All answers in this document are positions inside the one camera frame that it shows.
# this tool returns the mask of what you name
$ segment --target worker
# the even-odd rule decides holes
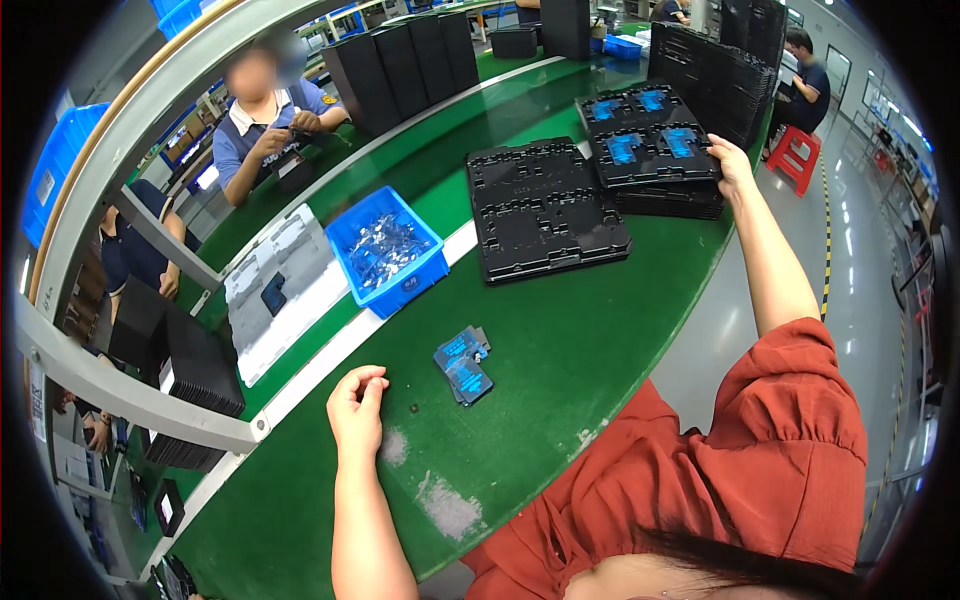
[[[343,103],[306,79],[276,89],[276,61],[269,44],[255,43],[224,77],[235,100],[213,133],[213,164],[234,206],[270,176],[271,162],[300,146],[288,128],[332,132],[348,118]]]
[[[770,143],[781,125],[792,125],[800,131],[813,133],[827,116],[830,106],[830,79],[824,64],[813,54],[810,35],[800,27],[786,28],[787,52],[797,57],[798,73],[793,76],[792,96],[778,96],[770,117],[767,142],[763,145],[763,159],[770,156]]]
[[[520,25],[540,23],[540,0],[516,0],[516,20]]]
[[[709,139],[759,340],[720,383],[708,435],[682,434],[646,381],[560,478],[466,554],[467,600],[856,595],[867,460],[856,400],[750,160]],[[386,374],[349,372],[326,405],[339,600],[418,597],[374,464]]]
[[[690,24],[690,0],[660,0],[650,13],[650,20],[663,23]]]
[[[123,363],[108,357],[93,345],[81,344],[81,346],[84,350],[96,356],[101,363],[120,371],[123,370]],[[58,415],[65,415],[66,405],[71,403],[77,409],[77,414],[80,415],[80,419],[84,423],[84,429],[93,432],[89,448],[100,454],[106,452],[110,442],[110,421],[112,419],[110,413],[100,410],[86,400],[78,398],[73,392],[67,392],[66,390],[63,391],[59,400],[54,402],[53,409]]]
[[[200,240],[191,233],[180,216],[173,211],[173,199],[146,180],[136,180],[129,186],[137,199],[158,218],[170,234],[192,252],[200,248]],[[108,206],[100,222],[100,257],[107,274],[107,292],[110,295],[110,322],[116,319],[127,277],[134,276],[173,299],[180,289],[180,267],[160,253],[150,242],[131,227],[115,206]]]

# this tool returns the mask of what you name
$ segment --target woman's right hand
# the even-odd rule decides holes
[[[372,464],[376,457],[383,435],[380,399],[390,385],[383,376],[386,373],[386,367],[357,367],[340,380],[326,402],[326,415],[341,462],[359,460]]]
[[[723,197],[728,202],[734,202],[742,198],[744,191],[756,189],[754,168],[746,153],[719,135],[709,133],[707,138],[713,144],[707,148],[707,152],[720,160],[720,169],[723,171],[723,178],[717,184]]]

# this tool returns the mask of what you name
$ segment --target window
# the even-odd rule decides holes
[[[804,16],[790,7],[786,9],[786,17],[796,23],[799,27],[804,25]]]

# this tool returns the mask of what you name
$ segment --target red dress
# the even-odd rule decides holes
[[[867,436],[816,319],[767,333],[724,378],[709,435],[680,433],[650,380],[597,440],[463,558],[467,600],[562,598],[604,559],[641,554],[639,524],[852,570]],[[732,539],[731,524],[738,535]]]

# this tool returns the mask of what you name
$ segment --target stack of trays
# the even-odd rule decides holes
[[[707,134],[670,85],[639,87],[576,103],[601,186],[623,213],[716,219],[720,166]]]
[[[735,46],[780,68],[786,35],[786,6],[779,0],[723,0],[720,43]]]
[[[653,24],[649,74],[673,86],[710,133],[743,148],[759,136],[777,68],[683,26]]]
[[[160,390],[228,417],[246,407],[240,384],[221,342],[179,310],[166,316],[170,359],[160,371]],[[145,458],[167,467],[210,472],[223,450],[177,440],[140,428]]]
[[[633,240],[569,137],[465,160],[484,280],[505,283],[622,260]]]

